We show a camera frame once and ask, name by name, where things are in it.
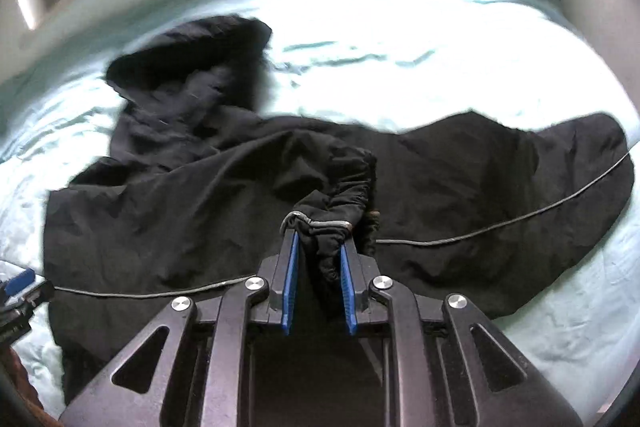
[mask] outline bed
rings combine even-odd
[[[264,116],[402,132],[469,109],[527,130],[604,111],[640,160],[638,113],[558,0],[162,0],[89,29],[0,85],[0,279],[18,267],[41,272],[48,191],[107,153],[123,107],[102,79],[109,61],[177,23],[225,13],[273,29]],[[638,227],[640,184],[590,255],[497,320],[586,425],[640,356]],[[32,325],[16,349],[58,416],[60,350],[45,307]]]

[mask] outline white string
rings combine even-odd
[[[75,293],[77,295],[86,295],[88,297],[115,298],[115,299],[156,299],[160,297],[180,297],[182,295],[192,295],[194,293],[202,293],[209,290],[214,290],[216,288],[222,288],[224,286],[231,286],[232,284],[236,284],[244,280],[247,280],[249,279],[249,277],[253,277],[253,275],[246,275],[244,277],[238,277],[237,279],[229,279],[226,281],[214,282],[212,284],[207,284],[206,286],[200,286],[199,288],[191,288],[189,290],[176,290],[176,291],[160,292],[160,293],[146,293],[142,295],[138,295],[135,293],[99,293],[99,292],[90,292],[87,290],[76,290],[75,288],[65,288],[60,286],[55,286],[55,288],[59,292]]]
[[[509,219],[507,221],[503,221],[501,223],[495,223],[494,225],[490,225],[485,227],[484,229],[476,230],[475,232],[465,233],[464,235],[458,235],[456,237],[447,237],[446,239],[435,239],[434,241],[411,241],[410,239],[377,239],[376,243],[379,245],[410,245],[411,247],[439,247],[440,245],[448,245],[450,243],[456,243],[458,241],[464,241],[465,239],[470,239],[471,237],[476,237],[476,235],[480,235],[481,233],[491,232],[495,229],[501,229],[502,227],[507,227],[508,225],[512,225],[513,223],[517,223],[519,221],[523,221],[524,219],[529,219],[529,217],[537,216],[538,214],[542,214],[552,208],[556,208],[556,206],[560,206],[563,203],[566,203],[569,200],[572,200],[582,194],[587,188],[591,187],[591,185],[596,184],[601,179],[604,178],[607,174],[609,174],[613,169],[615,169],[618,165],[620,165],[623,160],[629,156],[630,151],[627,151],[622,158],[620,158],[617,162],[615,162],[612,166],[610,166],[606,171],[604,171],[600,176],[596,179],[587,183],[583,188],[574,192],[570,196],[562,198],[556,203],[551,203],[543,208],[539,208],[538,210],[534,210],[529,214],[524,214],[523,216],[514,217],[513,219]]]

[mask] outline triangular cutout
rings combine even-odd
[[[523,370],[482,326],[472,325],[471,336],[491,391],[497,393],[524,382]]]
[[[154,331],[140,349],[131,355],[130,359],[113,375],[111,381],[114,385],[145,394],[151,387],[151,381],[168,336],[169,328],[167,327]]]

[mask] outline black jacket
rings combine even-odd
[[[628,200],[627,157],[527,219],[435,247],[388,244],[455,238],[562,200],[625,155],[623,131],[604,114],[541,132],[473,112],[404,134],[265,120],[252,109],[269,37],[257,20],[211,18],[110,66],[107,82],[129,103],[110,157],[50,195],[48,279],[147,294],[249,275],[277,253],[281,223],[298,210],[351,223],[360,252],[416,293],[460,292],[497,317],[578,263]],[[294,224],[316,294],[329,312],[339,309],[337,253],[348,230]],[[57,293],[49,315],[65,354],[67,397],[167,301]]]

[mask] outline round metal pin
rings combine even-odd
[[[191,306],[191,299],[184,296],[176,297],[171,302],[171,308],[173,308],[177,312],[185,311],[185,309],[187,309],[189,306]]]
[[[458,310],[461,310],[466,306],[466,298],[465,296],[462,296],[462,295],[458,295],[458,294],[450,295],[447,301],[449,302],[449,306],[451,306],[452,308],[456,308]]]
[[[244,285],[248,290],[259,290],[264,286],[264,279],[262,277],[249,277],[249,279],[244,281]]]
[[[373,286],[378,288],[379,290],[388,290],[391,286],[394,285],[394,280],[391,277],[387,277],[386,275],[378,275],[373,279]]]

